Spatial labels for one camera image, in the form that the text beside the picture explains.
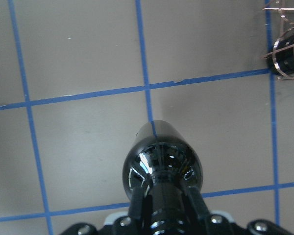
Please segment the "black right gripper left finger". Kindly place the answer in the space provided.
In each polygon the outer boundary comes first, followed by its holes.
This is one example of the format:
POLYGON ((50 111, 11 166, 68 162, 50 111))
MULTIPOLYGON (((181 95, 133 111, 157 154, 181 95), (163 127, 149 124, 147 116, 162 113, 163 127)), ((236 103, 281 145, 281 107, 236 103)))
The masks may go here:
POLYGON ((131 218, 145 219, 148 215, 149 196, 142 188, 136 187, 131 197, 131 218))

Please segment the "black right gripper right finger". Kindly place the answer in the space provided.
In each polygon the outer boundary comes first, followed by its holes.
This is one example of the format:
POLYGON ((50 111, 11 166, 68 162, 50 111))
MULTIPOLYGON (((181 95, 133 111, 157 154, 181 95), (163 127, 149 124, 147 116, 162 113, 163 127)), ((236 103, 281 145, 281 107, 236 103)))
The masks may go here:
POLYGON ((187 187, 186 195, 190 201, 191 208, 193 209, 197 219, 203 219, 210 214, 203 197, 197 187, 187 187))

